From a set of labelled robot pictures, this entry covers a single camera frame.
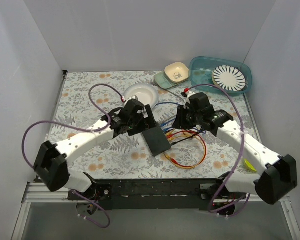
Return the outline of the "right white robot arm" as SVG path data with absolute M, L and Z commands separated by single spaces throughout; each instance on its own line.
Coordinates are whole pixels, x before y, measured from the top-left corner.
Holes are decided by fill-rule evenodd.
M 215 110 L 208 96 L 189 90 L 182 93 L 184 105 L 177 108 L 174 129 L 191 130 L 202 127 L 227 143 L 247 159 L 256 174 L 243 176 L 227 172 L 215 180 L 205 192 L 213 197 L 227 199 L 233 193 L 253 194 L 265 203 L 274 205 L 298 185 L 297 163 L 291 155 L 282 156 L 270 150 L 249 134 L 225 110 Z

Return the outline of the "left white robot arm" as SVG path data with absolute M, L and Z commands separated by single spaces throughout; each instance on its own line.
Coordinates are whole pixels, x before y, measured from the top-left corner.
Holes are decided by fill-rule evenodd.
M 69 166 L 92 148 L 119 135 L 133 136 L 156 126 L 151 106 L 130 99 L 123 108 L 103 116 L 85 132 L 57 143 L 44 142 L 38 151 L 34 171 L 51 192 L 67 188 L 78 191 L 85 200 L 91 200 L 97 193 L 92 177 L 71 170 Z

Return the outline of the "black network switch box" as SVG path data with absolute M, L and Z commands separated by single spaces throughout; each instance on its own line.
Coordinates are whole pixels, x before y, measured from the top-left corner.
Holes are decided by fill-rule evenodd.
M 164 131 L 159 125 L 145 130 L 141 134 L 153 157 L 156 157 L 172 148 Z

